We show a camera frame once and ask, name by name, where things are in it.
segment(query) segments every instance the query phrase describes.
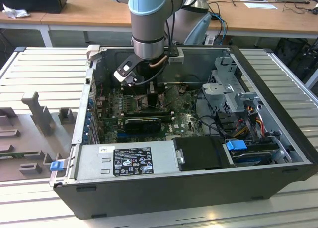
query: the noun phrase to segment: power supply label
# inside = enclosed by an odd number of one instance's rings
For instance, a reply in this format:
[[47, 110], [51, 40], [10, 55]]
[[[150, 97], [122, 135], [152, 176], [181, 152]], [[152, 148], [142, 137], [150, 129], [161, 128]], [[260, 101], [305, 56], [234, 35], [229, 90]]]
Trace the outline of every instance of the power supply label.
[[116, 177], [154, 173], [150, 147], [114, 150], [113, 161]]

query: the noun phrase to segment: blue drive latch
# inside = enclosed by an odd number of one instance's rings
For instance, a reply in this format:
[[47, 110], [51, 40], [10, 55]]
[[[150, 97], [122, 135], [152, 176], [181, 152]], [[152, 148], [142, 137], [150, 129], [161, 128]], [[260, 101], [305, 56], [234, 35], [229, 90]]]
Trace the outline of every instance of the blue drive latch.
[[52, 162], [50, 166], [50, 171], [63, 171], [63, 161]]
[[247, 146], [244, 140], [230, 140], [226, 142], [228, 150], [246, 150]]

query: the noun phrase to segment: motherboard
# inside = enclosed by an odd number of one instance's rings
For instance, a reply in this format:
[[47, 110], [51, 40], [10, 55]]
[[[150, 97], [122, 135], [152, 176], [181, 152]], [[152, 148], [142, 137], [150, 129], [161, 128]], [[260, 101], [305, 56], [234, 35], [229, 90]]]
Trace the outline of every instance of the motherboard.
[[[149, 105], [138, 88], [112, 88], [96, 98], [101, 143], [171, 140], [175, 137], [204, 135], [194, 113], [197, 90], [184, 84], [158, 87], [158, 102]], [[150, 121], [146, 132], [129, 133], [127, 123]]]

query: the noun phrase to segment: green circuit board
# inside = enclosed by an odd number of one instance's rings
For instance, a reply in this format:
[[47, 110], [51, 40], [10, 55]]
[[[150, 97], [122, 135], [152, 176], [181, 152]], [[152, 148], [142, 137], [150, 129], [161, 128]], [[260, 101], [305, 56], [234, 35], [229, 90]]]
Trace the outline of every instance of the green circuit board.
[[[125, 94], [114, 88], [99, 102], [101, 143], [171, 140], [181, 136], [204, 135], [193, 114], [195, 91], [184, 85], [170, 85], [158, 95], [158, 105], [149, 106], [147, 95]], [[128, 134], [124, 122], [134, 118], [159, 118], [161, 130], [155, 134]]]

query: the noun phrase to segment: robotic arm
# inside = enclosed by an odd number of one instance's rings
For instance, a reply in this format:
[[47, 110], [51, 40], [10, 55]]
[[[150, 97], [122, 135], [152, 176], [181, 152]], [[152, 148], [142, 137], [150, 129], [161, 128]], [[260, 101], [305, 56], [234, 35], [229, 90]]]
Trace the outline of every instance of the robotic arm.
[[[115, 0], [117, 2], [128, 4], [131, 12], [132, 35], [134, 54], [130, 55], [116, 70], [114, 76], [119, 82], [126, 82], [128, 85], [143, 85], [152, 81], [158, 76], [167, 64], [169, 52], [164, 53], [165, 25], [167, 20], [178, 10], [185, 8], [183, 5], [187, 0]], [[191, 0], [192, 4], [202, 7], [200, 0]], [[183, 12], [180, 10], [180, 17], [176, 16], [176, 21], [169, 20], [170, 28], [174, 27], [180, 33], [179, 42], [190, 42], [194, 44], [198, 38], [195, 29], [205, 33], [211, 16], [207, 14], [208, 10]], [[136, 68], [138, 74], [144, 77], [144, 82], [137, 83], [135, 74], [132, 70]]]

